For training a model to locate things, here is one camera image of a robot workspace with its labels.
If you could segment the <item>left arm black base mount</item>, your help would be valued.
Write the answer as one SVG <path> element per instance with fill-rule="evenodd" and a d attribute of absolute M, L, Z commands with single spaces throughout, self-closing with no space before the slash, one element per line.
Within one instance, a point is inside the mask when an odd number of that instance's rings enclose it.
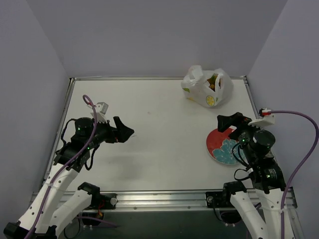
<path fill-rule="evenodd" d="M 117 194 L 95 194 L 92 196 L 90 208 L 95 210 L 114 210 L 117 204 Z"/>

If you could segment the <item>aluminium front rail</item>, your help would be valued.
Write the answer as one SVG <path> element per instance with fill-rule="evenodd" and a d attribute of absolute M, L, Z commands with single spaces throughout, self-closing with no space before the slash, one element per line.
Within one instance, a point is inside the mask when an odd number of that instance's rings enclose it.
<path fill-rule="evenodd" d="M 101 191 L 115 194 L 115 212 L 207 211 L 206 192 L 220 189 L 181 191 Z"/>

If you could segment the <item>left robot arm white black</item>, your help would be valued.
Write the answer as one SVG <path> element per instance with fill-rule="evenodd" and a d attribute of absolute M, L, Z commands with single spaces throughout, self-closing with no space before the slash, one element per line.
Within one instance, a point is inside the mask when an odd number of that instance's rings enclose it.
<path fill-rule="evenodd" d="M 27 211 L 16 223 L 6 225 L 3 231 L 6 238 L 56 239 L 82 210 L 100 205 L 103 198 L 100 188 L 84 182 L 71 198 L 58 206 L 68 186 L 101 143 L 124 143 L 134 134 L 119 117 L 113 119 L 115 126 L 108 120 L 74 119 L 74 135 L 56 152 L 49 176 Z"/>

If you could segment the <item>red teal floral plate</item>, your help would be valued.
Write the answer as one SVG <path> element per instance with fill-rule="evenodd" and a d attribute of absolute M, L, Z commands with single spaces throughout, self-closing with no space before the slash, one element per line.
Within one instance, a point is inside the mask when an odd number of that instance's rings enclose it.
<path fill-rule="evenodd" d="M 206 147 L 210 156 L 226 166 L 240 164 L 235 158 L 236 156 L 240 159 L 236 145 L 238 141 L 229 138 L 229 134 L 234 130 L 234 127 L 230 127 L 224 132 L 219 132 L 218 129 L 214 129 L 206 138 Z"/>

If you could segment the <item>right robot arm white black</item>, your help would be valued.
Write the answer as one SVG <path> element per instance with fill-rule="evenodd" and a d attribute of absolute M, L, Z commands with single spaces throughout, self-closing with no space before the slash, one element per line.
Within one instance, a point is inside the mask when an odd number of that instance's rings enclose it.
<path fill-rule="evenodd" d="M 235 128 L 229 134 L 239 149 L 235 159 L 245 167 L 263 215 L 259 214 L 240 180 L 224 184 L 221 193 L 223 203 L 236 209 L 252 238 L 294 239 L 296 236 L 286 205 L 287 186 L 271 153 L 275 136 L 262 128 L 261 120 L 252 120 L 242 113 L 218 115 L 217 122 L 219 132 Z"/>

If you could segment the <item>yellow fake longan bunch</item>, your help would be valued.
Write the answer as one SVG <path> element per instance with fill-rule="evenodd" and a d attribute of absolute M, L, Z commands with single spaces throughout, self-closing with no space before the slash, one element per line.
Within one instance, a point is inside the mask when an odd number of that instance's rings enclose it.
<path fill-rule="evenodd" d="M 216 83 L 217 77 L 218 77 L 218 74 L 214 73 L 209 79 L 207 79 L 207 82 L 209 83 L 209 88 L 213 91 L 215 91 L 215 83 Z"/>

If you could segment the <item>white plastic bag lemon print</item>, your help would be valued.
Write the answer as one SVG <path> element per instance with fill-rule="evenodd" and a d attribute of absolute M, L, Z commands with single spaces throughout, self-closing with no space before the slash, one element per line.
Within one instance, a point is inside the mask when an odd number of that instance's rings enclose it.
<path fill-rule="evenodd" d="M 209 88 L 209 79 L 214 73 L 218 74 L 215 91 Z M 206 108 L 216 108 L 225 104 L 232 96 L 234 84 L 229 75 L 221 68 L 203 70 L 200 65 L 189 68 L 181 82 L 185 97 Z"/>

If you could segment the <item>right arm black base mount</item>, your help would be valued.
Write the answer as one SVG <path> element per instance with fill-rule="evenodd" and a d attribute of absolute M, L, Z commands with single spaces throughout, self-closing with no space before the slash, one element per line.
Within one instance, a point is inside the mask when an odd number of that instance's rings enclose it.
<path fill-rule="evenodd" d="M 207 191 L 205 192 L 206 206 L 208 208 L 232 208 L 230 202 L 226 201 L 222 191 Z"/>

